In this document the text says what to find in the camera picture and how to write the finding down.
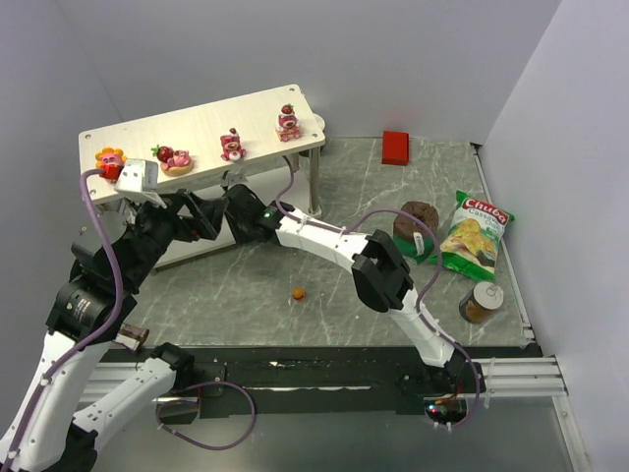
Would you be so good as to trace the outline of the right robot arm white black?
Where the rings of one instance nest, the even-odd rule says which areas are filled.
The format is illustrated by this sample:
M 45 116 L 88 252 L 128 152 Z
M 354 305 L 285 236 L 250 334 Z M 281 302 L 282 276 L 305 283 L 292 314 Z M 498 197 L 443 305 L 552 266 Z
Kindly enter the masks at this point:
M 473 382 L 480 381 L 469 354 L 429 312 L 425 292 L 416 288 L 408 264 L 387 233 L 350 232 L 309 218 L 292 206 L 266 205 L 243 184 L 227 190 L 224 197 L 225 217 L 237 243 L 269 242 L 341 267 L 352 275 L 360 301 L 394 320 L 425 365 L 440 370 L 454 384 L 467 373 Z

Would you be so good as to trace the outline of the pink bear cupcake toy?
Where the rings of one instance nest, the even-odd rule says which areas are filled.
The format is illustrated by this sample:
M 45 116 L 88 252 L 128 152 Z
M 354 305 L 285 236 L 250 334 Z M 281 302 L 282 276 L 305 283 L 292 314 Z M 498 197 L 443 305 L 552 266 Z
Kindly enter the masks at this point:
M 220 137 L 221 155 L 224 161 L 237 162 L 243 159 L 247 152 L 241 145 L 240 134 L 236 128 L 230 128 L 228 133 Z

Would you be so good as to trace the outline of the pink bear strawberry cake toy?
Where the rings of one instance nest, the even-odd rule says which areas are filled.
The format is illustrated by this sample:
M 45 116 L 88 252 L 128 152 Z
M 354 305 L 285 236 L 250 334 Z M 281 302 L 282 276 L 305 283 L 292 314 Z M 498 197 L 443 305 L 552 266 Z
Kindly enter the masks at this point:
M 297 140 L 302 136 L 301 122 L 291 103 L 286 103 L 281 107 L 275 124 L 275 132 L 278 139 L 283 143 Z

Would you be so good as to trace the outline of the orange bear toy top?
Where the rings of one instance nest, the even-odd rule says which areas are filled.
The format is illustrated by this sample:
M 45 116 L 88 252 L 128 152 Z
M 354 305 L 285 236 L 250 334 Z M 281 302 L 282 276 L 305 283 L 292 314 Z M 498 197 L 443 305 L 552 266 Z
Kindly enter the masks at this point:
M 292 292 L 292 297 L 296 301 L 301 301 L 306 297 L 306 291 L 301 287 L 296 287 Z

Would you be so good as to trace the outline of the pink bear donut toy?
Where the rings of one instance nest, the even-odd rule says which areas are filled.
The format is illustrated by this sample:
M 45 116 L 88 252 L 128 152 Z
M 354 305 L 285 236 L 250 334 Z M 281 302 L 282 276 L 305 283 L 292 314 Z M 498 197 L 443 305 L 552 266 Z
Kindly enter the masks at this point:
M 151 149 L 151 154 L 158 159 L 161 171 L 168 177 L 184 176 L 194 168 L 193 159 L 187 150 L 156 146 Z

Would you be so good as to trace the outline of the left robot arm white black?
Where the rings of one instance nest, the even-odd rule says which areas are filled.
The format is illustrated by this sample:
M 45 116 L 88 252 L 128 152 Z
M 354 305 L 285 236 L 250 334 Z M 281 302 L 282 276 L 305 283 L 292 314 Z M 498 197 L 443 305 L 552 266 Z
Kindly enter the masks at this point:
M 88 471 L 133 415 L 190 376 L 193 356 L 166 343 L 114 391 L 79 406 L 157 261 L 174 241 L 215 239 L 227 207 L 225 197 L 205 201 L 181 191 L 165 206 L 142 204 L 133 224 L 116 211 L 88 209 L 92 224 L 73 244 L 71 278 L 56 296 L 27 396 L 1 440 L 2 470 Z

